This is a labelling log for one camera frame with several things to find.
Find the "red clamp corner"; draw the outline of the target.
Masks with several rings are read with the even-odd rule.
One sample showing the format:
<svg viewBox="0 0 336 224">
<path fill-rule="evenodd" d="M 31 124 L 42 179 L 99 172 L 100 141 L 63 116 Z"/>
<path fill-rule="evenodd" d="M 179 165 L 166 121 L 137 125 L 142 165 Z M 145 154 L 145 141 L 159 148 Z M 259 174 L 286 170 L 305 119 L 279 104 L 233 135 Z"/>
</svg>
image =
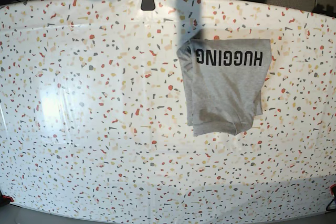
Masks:
<svg viewBox="0 0 336 224">
<path fill-rule="evenodd" d="M 4 206 L 4 205 L 10 204 L 10 203 L 13 202 L 13 201 L 14 201 L 14 200 L 13 200 L 12 197 L 1 195 L 1 198 L 0 198 L 0 205 L 1 205 L 1 207 L 2 207 L 2 206 Z"/>
<path fill-rule="evenodd" d="M 333 184 L 330 186 L 330 193 L 333 195 L 333 197 L 336 197 L 336 184 Z"/>
</svg>

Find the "red clamp right corner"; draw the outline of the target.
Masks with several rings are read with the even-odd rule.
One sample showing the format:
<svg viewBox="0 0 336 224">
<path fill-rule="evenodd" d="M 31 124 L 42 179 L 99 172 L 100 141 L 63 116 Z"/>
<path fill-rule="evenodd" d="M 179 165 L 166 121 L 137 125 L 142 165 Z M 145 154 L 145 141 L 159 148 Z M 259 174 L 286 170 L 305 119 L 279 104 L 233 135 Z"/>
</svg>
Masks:
<svg viewBox="0 0 336 224">
<path fill-rule="evenodd" d="M 330 186 L 330 193 L 333 195 L 333 197 L 336 197 L 336 184 L 333 184 Z"/>
</svg>

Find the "red clamp left corner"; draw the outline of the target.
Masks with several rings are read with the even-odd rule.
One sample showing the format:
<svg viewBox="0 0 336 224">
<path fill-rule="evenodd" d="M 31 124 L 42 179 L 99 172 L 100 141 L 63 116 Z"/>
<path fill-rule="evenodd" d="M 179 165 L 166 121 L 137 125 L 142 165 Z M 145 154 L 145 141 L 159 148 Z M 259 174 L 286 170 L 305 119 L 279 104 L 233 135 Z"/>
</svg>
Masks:
<svg viewBox="0 0 336 224">
<path fill-rule="evenodd" d="M 0 198 L 0 205 L 1 205 L 1 207 L 2 207 L 2 206 L 4 206 L 4 205 L 10 204 L 10 203 L 13 202 L 13 201 L 14 201 L 14 200 L 13 200 L 12 197 L 1 195 L 1 198 Z"/>
</svg>

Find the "grey T-shirt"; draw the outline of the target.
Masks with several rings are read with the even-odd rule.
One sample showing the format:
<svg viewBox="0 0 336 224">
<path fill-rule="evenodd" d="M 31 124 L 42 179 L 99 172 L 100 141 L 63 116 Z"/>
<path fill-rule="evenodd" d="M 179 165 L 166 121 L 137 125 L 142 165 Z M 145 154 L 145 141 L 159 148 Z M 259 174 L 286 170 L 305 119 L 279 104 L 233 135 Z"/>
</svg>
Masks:
<svg viewBox="0 0 336 224">
<path fill-rule="evenodd" d="M 261 89 L 272 61 L 268 39 L 190 39 L 177 51 L 194 136 L 237 135 L 262 114 Z"/>
</svg>

